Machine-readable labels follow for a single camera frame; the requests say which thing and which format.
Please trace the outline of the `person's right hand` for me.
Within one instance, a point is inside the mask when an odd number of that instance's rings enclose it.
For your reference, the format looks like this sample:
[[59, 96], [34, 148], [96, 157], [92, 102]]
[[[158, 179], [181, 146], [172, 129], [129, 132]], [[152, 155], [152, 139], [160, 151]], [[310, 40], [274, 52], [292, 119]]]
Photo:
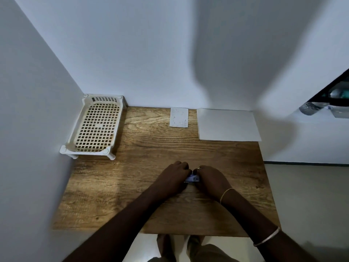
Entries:
[[223, 196], [232, 188], [229, 181], [218, 169], [209, 166], [209, 182], [202, 184], [195, 182], [194, 184], [199, 191], [212, 198], [216, 202], [221, 203]]

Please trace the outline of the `person's left hand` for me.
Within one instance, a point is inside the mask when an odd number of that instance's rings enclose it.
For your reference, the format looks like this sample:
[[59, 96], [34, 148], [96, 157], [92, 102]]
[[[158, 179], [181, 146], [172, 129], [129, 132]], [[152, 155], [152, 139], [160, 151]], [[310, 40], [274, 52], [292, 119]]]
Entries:
[[155, 182], [149, 187], [151, 194], [159, 201], [165, 201], [186, 189], [187, 183], [177, 181], [174, 175], [175, 163], [170, 164], [161, 172]]

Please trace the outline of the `person's right forearm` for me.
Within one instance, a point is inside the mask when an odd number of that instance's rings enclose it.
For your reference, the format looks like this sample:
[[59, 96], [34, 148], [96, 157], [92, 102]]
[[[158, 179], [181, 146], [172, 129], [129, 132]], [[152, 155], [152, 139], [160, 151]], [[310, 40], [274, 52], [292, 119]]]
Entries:
[[[229, 190], [220, 204], [234, 216], [253, 243], [262, 241], [277, 229], [277, 225], [235, 189]], [[318, 262], [283, 231], [257, 249], [265, 262]]]

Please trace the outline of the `person's left forearm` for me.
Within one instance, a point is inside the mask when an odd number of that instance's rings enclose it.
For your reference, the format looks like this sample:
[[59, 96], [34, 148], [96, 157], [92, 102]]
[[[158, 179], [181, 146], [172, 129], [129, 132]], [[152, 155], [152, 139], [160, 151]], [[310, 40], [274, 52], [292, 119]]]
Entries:
[[165, 200], [161, 189], [155, 186], [146, 189], [63, 262], [122, 262], [137, 234]]

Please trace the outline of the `small white paper card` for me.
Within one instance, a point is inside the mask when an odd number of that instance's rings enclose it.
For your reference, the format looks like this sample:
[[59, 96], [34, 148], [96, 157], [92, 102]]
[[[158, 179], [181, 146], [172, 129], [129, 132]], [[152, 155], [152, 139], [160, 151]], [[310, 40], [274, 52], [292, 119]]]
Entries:
[[188, 114], [187, 108], [171, 107], [169, 126], [188, 128]]

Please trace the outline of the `large white paper sheet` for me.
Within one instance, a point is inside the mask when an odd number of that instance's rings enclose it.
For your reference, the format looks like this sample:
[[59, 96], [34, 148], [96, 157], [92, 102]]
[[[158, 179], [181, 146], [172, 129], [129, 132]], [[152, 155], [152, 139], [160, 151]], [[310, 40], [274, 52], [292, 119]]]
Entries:
[[252, 111], [197, 109], [198, 136], [207, 141], [261, 141]]

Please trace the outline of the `person's right foot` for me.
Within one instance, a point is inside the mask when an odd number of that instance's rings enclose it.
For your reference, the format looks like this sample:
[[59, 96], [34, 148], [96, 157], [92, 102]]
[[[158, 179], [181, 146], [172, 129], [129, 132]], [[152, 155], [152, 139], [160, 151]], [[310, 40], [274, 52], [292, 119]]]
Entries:
[[194, 262], [194, 258], [200, 248], [206, 236], [204, 235], [190, 235], [187, 241], [186, 254], [188, 255], [190, 262]]

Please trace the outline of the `person's foot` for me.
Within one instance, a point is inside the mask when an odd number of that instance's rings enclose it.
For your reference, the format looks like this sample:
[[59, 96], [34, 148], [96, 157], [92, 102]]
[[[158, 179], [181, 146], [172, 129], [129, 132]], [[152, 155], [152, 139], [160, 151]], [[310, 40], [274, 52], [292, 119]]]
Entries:
[[159, 262], [177, 262], [169, 234], [158, 234], [157, 246], [160, 253]]
[[190, 262], [194, 262], [194, 258], [200, 248], [206, 236], [204, 235], [190, 235], [187, 241], [186, 254], [188, 255]]

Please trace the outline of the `person's left foot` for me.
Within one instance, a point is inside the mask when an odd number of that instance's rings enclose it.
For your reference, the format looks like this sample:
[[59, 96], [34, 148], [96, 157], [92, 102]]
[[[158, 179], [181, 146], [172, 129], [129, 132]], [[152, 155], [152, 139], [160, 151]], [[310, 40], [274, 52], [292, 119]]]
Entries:
[[169, 234], [158, 234], [157, 246], [160, 253], [159, 262], [177, 262]]

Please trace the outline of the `white gold bangle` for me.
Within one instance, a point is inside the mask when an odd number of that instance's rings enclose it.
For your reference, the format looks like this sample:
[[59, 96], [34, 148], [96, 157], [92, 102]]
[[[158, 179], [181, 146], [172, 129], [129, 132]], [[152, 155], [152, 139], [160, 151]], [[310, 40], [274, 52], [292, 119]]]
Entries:
[[258, 243], [253, 243], [254, 247], [259, 247], [264, 245], [265, 243], [271, 241], [273, 238], [275, 238], [280, 232], [281, 232], [281, 228], [279, 226], [277, 226], [277, 229], [271, 233], [268, 237], [266, 237], [265, 239], [263, 239], [262, 241], [258, 242]]

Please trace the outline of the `cream plastic basket tray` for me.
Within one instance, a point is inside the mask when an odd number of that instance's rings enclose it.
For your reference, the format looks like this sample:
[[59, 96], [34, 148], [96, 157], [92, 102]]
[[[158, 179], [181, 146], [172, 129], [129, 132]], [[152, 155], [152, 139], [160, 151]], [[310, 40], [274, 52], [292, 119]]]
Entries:
[[60, 154], [77, 159], [79, 155], [106, 156], [112, 153], [123, 111], [127, 103], [122, 95], [85, 94], [82, 108]]

